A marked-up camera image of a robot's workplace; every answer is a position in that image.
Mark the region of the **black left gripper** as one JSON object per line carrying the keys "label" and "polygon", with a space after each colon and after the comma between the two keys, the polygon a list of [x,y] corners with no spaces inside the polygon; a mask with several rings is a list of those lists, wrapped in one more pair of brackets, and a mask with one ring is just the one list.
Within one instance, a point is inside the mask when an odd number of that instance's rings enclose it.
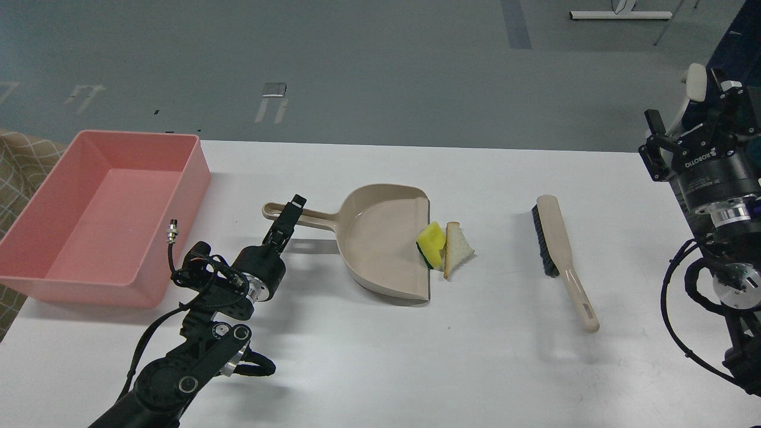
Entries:
{"label": "black left gripper", "polygon": [[263,246],[248,246],[239,252],[232,268],[249,280],[256,301],[269,301],[274,297],[286,272],[281,258],[299,221],[306,198],[297,194],[285,204],[263,239]]}

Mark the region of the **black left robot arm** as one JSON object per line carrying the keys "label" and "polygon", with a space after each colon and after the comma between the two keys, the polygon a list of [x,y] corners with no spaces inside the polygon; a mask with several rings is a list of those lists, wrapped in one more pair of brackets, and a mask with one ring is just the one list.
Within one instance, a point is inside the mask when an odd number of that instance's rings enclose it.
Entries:
{"label": "black left robot arm", "polygon": [[[300,195],[286,203],[258,246],[248,246],[228,263],[211,246],[198,241],[176,266],[174,244],[177,220],[168,230],[171,281],[196,295],[161,315],[144,331],[131,358],[125,384],[115,404],[93,427],[177,427],[199,392],[218,376],[266,377],[275,364],[250,347],[247,326],[254,305],[271,300],[286,267],[282,253],[293,236],[306,200]],[[138,365],[150,339],[166,320],[183,314],[183,343],[143,369]]]}

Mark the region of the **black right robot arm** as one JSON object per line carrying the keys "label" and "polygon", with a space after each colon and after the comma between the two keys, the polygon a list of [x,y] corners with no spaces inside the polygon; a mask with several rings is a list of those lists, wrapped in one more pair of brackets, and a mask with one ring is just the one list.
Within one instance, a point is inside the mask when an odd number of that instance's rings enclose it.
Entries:
{"label": "black right robot arm", "polygon": [[[692,238],[669,261],[661,287],[661,315],[685,357],[745,391],[759,395],[759,88],[718,68],[688,66],[685,101],[671,125],[657,109],[644,116],[649,133],[639,147],[650,179],[668,182]],[[674,331],[668,287],[676,268],[687,266],[685,292],[725,320],[731,346],[721,372],[702,360]]]}

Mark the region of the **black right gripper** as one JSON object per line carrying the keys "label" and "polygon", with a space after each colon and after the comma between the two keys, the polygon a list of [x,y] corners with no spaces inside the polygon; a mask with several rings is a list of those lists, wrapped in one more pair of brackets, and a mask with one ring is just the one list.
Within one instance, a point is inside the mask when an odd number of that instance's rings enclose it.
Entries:
{"label": "black right gripper", "polygon": [[644,111],[649,135],[639,147],[650,179],[675,174],[680,205],[691,229],[723,229],[759,221],[759,169],[747,146],[759,139],[759,87],[706,71],[706,119],[675,139],[658,109]]}

